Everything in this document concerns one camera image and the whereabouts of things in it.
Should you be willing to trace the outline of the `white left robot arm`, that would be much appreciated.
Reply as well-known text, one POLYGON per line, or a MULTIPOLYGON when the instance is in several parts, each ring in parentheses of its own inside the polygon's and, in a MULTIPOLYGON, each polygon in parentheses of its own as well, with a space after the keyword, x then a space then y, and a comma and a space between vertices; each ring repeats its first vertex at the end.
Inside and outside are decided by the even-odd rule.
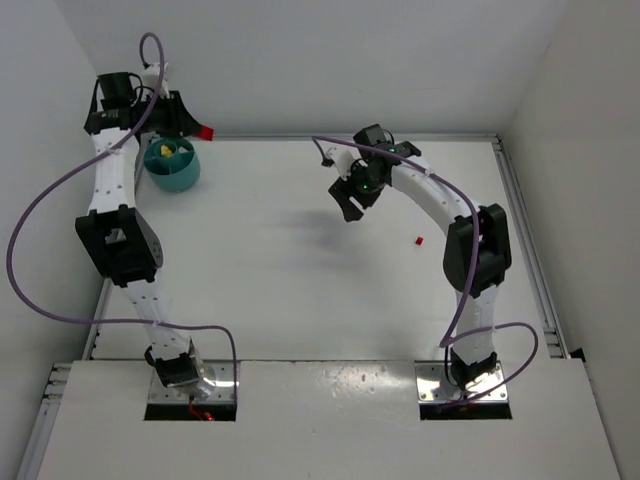
POLYGON ((145 325, 149 346, 145 360, 161 384, 195 396, 204 384, 205 367, 190 337, 169 326, 157 292, 164 262, 158 236, 135 203, 136 161, 145 133, 170 139, 213 132, 186 110, 179 92, 154 98, 147 85, 135 88, 134 74, 98 76, 85 130, 99 160, 94 193, 75 230, 98 272, 119 287, 145 325))

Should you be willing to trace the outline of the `red lego plate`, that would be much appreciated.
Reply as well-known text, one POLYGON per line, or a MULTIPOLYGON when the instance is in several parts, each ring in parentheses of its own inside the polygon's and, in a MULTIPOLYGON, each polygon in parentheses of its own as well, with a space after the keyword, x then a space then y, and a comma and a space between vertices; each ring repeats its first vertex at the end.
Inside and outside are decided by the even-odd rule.
POLYGON ((215 130, 208 126, 202 126, 200 131, 194 135, 195 138, 202 141, 212 141, 215 136, 215 130))

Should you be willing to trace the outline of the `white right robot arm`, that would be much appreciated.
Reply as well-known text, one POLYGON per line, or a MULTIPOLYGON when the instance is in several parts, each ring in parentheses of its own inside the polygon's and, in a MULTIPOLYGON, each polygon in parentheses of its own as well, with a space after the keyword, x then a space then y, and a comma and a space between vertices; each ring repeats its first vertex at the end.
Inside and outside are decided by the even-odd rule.
POLYGON ((457 307, 440 346, 449 381, 465 389, 497 365, 494 304, 512 265, 506 211, 497 203, 482 205, 470 199, 436 174, 418 147, 395 142, 378 124, 360 130, 350 142, 332 139, 329 144, 321 151, 321 163, 338 173, 329 194, 345 221, 360 220, 391 187, 443 232, 443 270, 457 307))

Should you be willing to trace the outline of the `small yellow lego plate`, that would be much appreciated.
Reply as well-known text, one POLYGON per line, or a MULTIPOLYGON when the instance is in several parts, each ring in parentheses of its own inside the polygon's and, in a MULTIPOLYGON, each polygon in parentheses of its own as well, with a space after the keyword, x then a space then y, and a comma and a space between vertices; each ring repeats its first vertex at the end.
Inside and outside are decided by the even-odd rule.
POLYGON ((173 144, 161 144, 157 149, 157 155, 162 158, 170 158, 176 153, 173 144))

